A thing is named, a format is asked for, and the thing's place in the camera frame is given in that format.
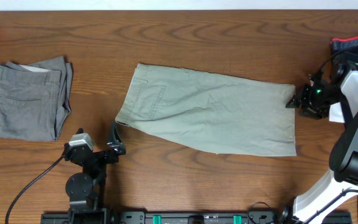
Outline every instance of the dark gray folded clothing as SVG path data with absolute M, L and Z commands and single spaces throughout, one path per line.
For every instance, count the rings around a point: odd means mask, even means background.
M 0 137 L 52 141 L 71 113 L 73 72 L 63 57 L 0 65 Z

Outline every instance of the folded garment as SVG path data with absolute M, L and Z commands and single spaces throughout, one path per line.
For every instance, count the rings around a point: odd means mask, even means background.
M 138 64 L 116 122 L 200 151 L 295 156 L 295 87 Z
M 73 71 L 63 57 L 0 65 L 0 137 L 57 140 L 71 113 Z

